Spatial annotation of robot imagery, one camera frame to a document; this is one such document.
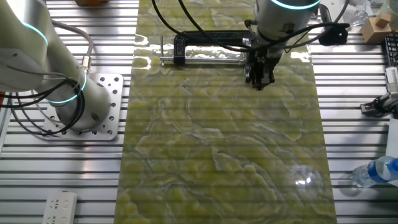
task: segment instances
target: green marble slab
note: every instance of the green marble slab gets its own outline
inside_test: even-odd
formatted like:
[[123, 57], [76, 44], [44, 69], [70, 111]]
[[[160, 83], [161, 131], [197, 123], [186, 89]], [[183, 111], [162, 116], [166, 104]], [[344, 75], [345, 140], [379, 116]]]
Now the green marble slab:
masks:
[[[185, 1], [204, 29], [245, 29], [254, 0]], [[158, 1], [194, 30], [176, 0]], [[255, 91], [237, 65], [160, 66], [171, 33], [140, 0], [115, 223], [336, 223], [312, 61], [285, 54]], [[218, 47], [187, 55], [240, 58]]]

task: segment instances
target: electrical outlet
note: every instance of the electrical outlet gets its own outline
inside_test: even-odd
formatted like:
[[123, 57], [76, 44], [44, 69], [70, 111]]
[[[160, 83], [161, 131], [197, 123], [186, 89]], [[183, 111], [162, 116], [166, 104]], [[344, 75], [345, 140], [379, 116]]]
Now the electrical outlet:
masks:
[[77, 194], [53, 192], [47, 198], [42, 224], [73, 224]]

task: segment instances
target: blue led ring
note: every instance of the blue led ring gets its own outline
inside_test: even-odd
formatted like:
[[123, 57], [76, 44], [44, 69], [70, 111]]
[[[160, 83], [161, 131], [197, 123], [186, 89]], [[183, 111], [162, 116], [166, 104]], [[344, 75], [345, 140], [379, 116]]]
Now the blue led ring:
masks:
[[34, 30], [36, 33], [38, 33], [39, 35], [41, 35], [43, 37], [43, 39], [45, 40], [45, 42], [47, 43], [47, 46], [49, 45], [49, 41], [47, 40], [47, 38], [45, 38], [44, 34], [42, 32], [40, 32], [36, 27], [27, 24], [26, 22], [21, 21], [21, 23], [26, 27], [26, 28], [30, 28], [32, 30]]
[[[84, 82], [84, 84], [83, 84], [83, 86], [82, 86], [82, 88], [81, 88], [80, 91], [83, 91], [83, 90], [85, 89], [85, 87], [86, 87], [86, 82], [87, 82], [87, 75], [86, 75], [86, 73], [85, 73], [85, 82]], [[68, 100], [64, 100], [64, 101], [51, 101], [51, 100], [47, 100], [47, 101], [50, 102], [50, 103], [68, 103], [68, 102], [70, 102], [70, 101], [76, 99], [76, 97], [77, 97], [77, 95], [75, 95], [75, 96], [69, 98]]]
[[278, 6], [284, 7], [286, 9], [293, 9], [293, 10], [309, 9], [311, 7], [316, 6], [317, 4], [319, 4], [321, 2], [321, 0], [318, 0], [317, 2], [315, 2], [315, 3], [311, 4], [311, 5], [307, 5], [307, 6], [291, 6], [291, 5], [288, 5], [288, 4], [281, 3], [278, 0], [271, 0], [271, 1], [273, 3], [275, 3], [275, 4], [277, 4]]

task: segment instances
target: table surface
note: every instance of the table surface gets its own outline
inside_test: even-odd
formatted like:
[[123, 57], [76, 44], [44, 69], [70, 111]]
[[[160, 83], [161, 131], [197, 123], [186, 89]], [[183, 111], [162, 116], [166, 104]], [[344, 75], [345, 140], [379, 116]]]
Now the table surface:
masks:
[[[75, 223], [113, 223], [139, 1], [110, 1], [101, 8], [78, 7], [74, 1], [47, 4], [53, 19], [93, 37], [93, 73], [124, 76], [119, 139], [48, 143], [27, 134], [11, 117], [0, 138], [0, 223], [41, 223], [47, 195], [63, 190], [78, 194]], [[81, 61], [86, 40], [56, 31]], [[390, 118], [367, 118], [359, 110], [360, 103], [386, 92], [386, 79], [381, 47], [364, 45], [358, 31], [350, 32], [345, 46], [310, 46], [338, 223], [398, 223], [398, 188], [356, 189], [349, 176], [353, 168], [385, 154]], [[34, 106], [29, 116], [44, 122]]]

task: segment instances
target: plastic water bottle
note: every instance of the plastic water bottle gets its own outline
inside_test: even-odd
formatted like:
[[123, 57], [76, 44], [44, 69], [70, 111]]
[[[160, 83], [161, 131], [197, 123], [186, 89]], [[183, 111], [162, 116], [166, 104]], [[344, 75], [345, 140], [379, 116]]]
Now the plastic water bottle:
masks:
[[368, 165], [355, 168], [353, 178], [358, 187], [371, 187], [377, 183], [398, 180], [398, 159], [391, 156], [380, 157]]

